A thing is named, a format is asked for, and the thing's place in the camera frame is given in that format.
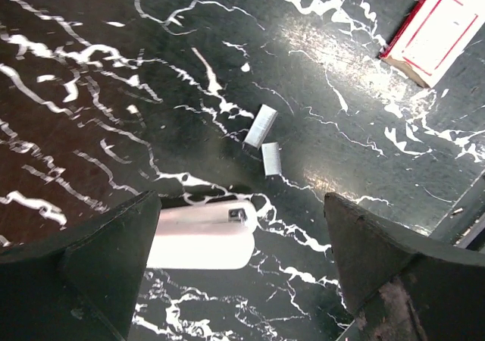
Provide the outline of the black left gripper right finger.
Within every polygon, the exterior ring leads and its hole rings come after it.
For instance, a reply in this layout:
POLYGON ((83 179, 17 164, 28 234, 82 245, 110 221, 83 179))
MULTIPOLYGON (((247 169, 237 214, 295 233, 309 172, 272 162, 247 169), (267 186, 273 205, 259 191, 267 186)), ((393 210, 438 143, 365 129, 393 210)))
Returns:
POLYGON ((482 340, 484 256, 423 236, 335 192, 332 252, 362 340, 482 340))

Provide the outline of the red white staple box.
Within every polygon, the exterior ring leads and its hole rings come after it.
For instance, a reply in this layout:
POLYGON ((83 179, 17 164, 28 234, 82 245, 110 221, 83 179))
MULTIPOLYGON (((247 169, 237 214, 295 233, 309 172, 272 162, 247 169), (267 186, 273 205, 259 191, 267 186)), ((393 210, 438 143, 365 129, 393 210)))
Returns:
POLYGON ((380 59, 434 87, 484 24, 484 0, 418 0, 380 59))

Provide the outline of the white stapler top cover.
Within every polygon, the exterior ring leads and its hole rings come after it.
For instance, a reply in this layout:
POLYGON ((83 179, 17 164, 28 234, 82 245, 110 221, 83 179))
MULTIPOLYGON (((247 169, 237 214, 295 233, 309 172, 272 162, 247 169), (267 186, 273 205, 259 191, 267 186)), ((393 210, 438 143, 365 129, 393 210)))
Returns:
POLYGON ((146 267, 163 270, 243 268, 252 257, 257 226, 257 211, 248 200, 162 209, 146 267))

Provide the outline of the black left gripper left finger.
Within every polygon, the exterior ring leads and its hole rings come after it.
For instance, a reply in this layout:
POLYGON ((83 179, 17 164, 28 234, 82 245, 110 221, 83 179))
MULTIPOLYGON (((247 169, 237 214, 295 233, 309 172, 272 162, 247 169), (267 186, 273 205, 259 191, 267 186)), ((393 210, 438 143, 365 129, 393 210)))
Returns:
POLYGON ((144 192, 1 253, 3 340, 126 340, 161 202, 144 192))

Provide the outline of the short silver staple strip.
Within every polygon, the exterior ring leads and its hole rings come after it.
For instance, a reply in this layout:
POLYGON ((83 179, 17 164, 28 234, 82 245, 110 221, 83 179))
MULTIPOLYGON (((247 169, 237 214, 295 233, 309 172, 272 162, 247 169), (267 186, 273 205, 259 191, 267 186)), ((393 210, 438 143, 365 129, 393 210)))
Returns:
POLYGON ((261 153, 264 165, 264 174, 266 177, 280 175, 281 160, 280 147, 277 142, 264 143, 261 146, 261 153))

